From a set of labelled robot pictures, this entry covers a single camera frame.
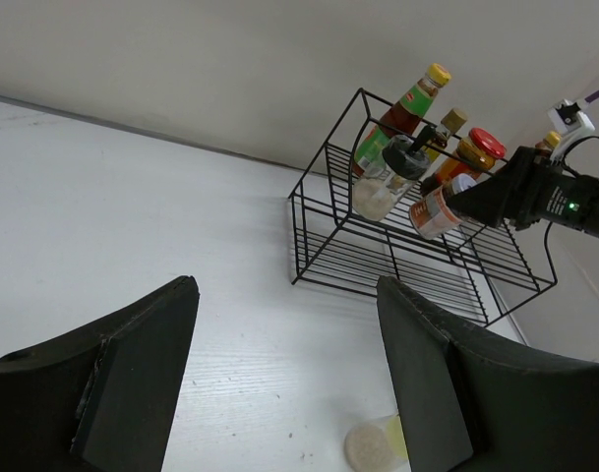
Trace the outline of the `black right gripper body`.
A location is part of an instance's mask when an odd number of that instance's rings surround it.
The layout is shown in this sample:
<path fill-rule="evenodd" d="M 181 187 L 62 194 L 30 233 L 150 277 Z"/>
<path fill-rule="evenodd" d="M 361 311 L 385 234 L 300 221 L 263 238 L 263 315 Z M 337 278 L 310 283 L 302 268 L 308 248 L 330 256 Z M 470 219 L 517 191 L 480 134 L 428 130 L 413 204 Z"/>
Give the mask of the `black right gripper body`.
<path fill-rule="evenodd" d="M 536 165 L 516 197 L 512 225 L 524 230 L 545 220 L 599 239 L 599 179 Z"/>

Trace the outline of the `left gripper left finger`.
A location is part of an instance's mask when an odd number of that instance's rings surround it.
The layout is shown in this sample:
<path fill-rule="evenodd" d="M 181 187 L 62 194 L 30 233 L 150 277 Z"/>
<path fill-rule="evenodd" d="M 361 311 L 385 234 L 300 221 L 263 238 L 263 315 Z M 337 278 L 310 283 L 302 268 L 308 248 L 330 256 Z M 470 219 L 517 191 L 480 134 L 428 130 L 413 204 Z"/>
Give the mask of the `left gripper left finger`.
<path fill-rule="evenodd" d="M 200 302 L 179 276 L 0 358 L 0 471 L 159 471 Z"/>

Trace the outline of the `small yellow oil bottle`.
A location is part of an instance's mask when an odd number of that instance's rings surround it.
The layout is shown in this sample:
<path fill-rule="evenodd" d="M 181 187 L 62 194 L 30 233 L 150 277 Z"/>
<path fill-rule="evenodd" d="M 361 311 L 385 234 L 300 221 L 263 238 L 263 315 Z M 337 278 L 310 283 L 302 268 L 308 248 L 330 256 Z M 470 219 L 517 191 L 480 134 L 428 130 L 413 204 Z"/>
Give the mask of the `small yellow oil bottle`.
<path fill-rule="evenodd" d="M 460 108 L 452 108 L 433 128 L 430 138 L 424 146 L 424 152 L 431 163 L 434 163 L 446 150 L 449 140 L 467 122 L 467 114 Z"/>

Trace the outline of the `green label sauce bottle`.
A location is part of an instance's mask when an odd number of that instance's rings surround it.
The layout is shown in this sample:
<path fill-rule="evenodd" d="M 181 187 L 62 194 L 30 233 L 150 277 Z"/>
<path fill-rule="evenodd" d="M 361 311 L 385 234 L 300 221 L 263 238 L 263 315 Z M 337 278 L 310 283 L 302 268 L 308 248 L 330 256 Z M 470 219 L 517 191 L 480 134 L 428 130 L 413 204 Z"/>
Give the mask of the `green label sauce bottle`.
<path fill-rule="evenodd" d="M 561 141 L 561 135 L 556 131 L 550 131 L 540 140 L 535 147 L 547 153 L 552 153 Z"/>

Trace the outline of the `white lid jar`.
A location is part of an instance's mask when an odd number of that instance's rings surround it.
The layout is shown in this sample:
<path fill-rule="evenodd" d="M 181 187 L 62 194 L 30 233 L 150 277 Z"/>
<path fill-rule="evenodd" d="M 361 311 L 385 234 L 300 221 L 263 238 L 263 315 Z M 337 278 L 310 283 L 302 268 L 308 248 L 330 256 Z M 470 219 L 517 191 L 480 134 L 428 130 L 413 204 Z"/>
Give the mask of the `white lid jar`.
<path fill-rule="evenodd" d="M 432 240 L 457 226 L 463 220 L 448 206 L 448 199 L 476 185 L 468 174 L 458 174 L 433 190 L 409 209 L 413 229 L 424 239 Z"/>

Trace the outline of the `yellow lid spice shaker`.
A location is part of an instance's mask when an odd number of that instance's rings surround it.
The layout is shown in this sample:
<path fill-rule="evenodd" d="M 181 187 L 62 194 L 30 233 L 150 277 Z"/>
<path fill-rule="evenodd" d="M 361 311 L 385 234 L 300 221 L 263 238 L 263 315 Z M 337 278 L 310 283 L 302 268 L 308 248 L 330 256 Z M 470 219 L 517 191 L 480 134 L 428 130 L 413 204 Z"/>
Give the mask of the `yellow lid spice shaker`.
<path fill-rule="evenodd" d="M 353 471 L 396 471 L 408 462 L 398 414 L 365 421 L 351 428 L 343 442 Z"/>

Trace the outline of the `yellow cap chili sauce bottle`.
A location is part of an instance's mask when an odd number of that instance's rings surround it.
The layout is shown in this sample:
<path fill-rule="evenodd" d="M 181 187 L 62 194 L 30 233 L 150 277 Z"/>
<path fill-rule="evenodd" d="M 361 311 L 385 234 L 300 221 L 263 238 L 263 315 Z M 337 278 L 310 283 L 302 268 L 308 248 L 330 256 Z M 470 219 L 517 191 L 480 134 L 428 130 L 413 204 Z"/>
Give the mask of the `yellow cap chili sauce bottle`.
<path fill-rule="evenodd" d="M 352 171 L 361 176 L 380 157 L 380 152 L 397 134 L 412 135 L 431 108 L 439 91 L 451 80 L 450 72 L 431 64 L 417 81 L 379 120 L 354 153 Z"/>

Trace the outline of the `black cap spice shaker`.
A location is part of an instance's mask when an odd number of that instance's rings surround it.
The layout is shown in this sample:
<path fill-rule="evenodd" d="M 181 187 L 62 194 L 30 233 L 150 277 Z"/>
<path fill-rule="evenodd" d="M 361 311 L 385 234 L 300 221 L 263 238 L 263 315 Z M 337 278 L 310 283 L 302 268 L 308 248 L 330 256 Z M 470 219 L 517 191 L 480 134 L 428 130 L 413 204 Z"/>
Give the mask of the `black cap spice shaker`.
<path fill-rule="evenodd" d="M 431 165 L 424 145 L 434 134 L 426 126 L 416 138 L 394 135 L 361 153 L 362 175 L 352 186 L 353 209 L 365 219 L 380 221 L 426 173 Z"/>

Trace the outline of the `red lid chili jar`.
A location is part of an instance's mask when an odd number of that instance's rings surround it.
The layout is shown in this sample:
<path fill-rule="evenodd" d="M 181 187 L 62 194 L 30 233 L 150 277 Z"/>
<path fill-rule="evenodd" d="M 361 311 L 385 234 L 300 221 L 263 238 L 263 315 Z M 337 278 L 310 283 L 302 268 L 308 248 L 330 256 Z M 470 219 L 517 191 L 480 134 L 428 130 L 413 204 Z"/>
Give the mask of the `red lid chili jar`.
<path fill-rule="evenodd" d="M 497 160 L 504 158 L 506 152 L 506 147 L 491 133 L 482 128 L 471 128 L 450 157 L 421 183 L 421 195 L 425 197 L 459 174 L 467 174 L 476 180 L 491 170 Z"/>

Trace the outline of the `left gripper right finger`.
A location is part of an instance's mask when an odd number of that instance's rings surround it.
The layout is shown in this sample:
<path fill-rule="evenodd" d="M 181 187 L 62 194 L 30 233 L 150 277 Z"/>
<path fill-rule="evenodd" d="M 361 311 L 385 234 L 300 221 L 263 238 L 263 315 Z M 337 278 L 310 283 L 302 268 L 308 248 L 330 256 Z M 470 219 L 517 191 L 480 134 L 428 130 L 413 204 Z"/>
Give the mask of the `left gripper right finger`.
<path fill-rule="evenodd" d="M 377 307 L 415 471 L 599 471 L 599 363 L 509 340 L 383 276 Z"/>

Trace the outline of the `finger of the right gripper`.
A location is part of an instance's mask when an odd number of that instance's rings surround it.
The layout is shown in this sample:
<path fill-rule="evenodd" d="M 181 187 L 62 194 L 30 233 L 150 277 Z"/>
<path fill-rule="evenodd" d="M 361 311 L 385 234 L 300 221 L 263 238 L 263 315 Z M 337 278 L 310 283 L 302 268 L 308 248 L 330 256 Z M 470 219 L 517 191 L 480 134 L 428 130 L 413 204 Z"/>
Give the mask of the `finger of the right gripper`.
<path fill-rule="evenodd" d="M 498 227 L 516 215 L 544 156 L 541 149 L 519 147 L 509 162 L 487 180 L 449 197 L 449 209 L 483 225 Z"/>

